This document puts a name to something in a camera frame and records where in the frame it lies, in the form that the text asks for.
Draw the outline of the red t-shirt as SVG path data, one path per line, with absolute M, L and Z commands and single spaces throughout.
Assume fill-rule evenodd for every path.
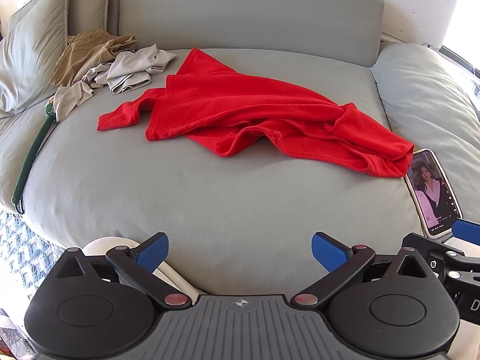
M 267 138 L 292 158 L 310 159 L 383 178 L 405 176 L 414 145 L 353 103 L 338 105 L 310 89 L 234 71 L 192 49 L 163 88 L 150 88 L 97 121 L 98 131 L 136 125 L 150 115 L 148 141 L 186 136 L 231 157 Z

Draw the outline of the smartphone with lit screen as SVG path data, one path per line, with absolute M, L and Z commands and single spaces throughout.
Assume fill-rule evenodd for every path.
M 437 156 L 430 149 L 415 151 L 406 182 L 425 236 L 438 239 L 463 217 L 456 196 Z

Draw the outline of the blue patterned rug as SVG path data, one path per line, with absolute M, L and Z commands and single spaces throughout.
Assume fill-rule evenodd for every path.
M 25 312 L 63 252 L 18 215 L 1 213 L 1 308 L 24 337 Z

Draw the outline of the left sofa seat cushion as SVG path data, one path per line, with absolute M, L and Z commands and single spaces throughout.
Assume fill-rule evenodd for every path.
M 32 143 L 46 121 L 47 102 L 42 101 L 17 115 L 1 119 L 1 209 L 17 210 L 11 202 L 17 180 Z M 50 139 L 41 144 L 24 186 L 24 218 L 29 218 L 42 206 L 42 194 L 49 183 L 53 165 L 48 158 Z

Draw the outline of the light grey crumpled garment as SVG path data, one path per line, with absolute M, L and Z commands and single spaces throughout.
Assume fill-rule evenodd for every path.
M 95 89 L 108 87 L 113 94 L 122 94 L 151 83 L 151 77 L 163 73 L 176 55 L 157 45 L 137 51 L 121 51 L 111 62 L 87 63 L 73 83 L 57 89 L 49 101 L 50 113 L 58 122 L 65 120 L 74 108 L 95 94 Z

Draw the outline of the tan crumpled garment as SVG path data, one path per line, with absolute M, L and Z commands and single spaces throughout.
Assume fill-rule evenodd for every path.
M 136 44 L 132 35 L 115 36 L 100 28 L 69 36 L 49 82 L 59 87 L 72 86 L 89 69 L 112 62 L 122 51 L 134 51 Z

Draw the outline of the grey sofa backrest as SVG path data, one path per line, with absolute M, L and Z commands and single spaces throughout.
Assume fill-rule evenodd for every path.
M 140 47 L 255 49 L 371 67 L 383 0 L 110 0 L 107 28 Z

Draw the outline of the olive throw pillow front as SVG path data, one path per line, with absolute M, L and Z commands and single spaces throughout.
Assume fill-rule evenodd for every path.
M 54 94 L 50 82 L 68 39 L 69 0 L 38 0 L 1 40 L 1 117 Z

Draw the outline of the olive throw pillow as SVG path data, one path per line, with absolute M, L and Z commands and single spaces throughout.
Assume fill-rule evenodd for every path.
M 68 39 L 69 0 L 38 0 L 1 40 L 1 117 L 54 94 L 50 82 Z
M 68 34 L 107 29 L 109 0 L 69 0 Z

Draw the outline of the olive throw pillow rear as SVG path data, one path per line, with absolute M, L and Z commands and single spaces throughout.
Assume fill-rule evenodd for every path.
M 109 0 L 69 0 L 68 34 L 107 29 Z

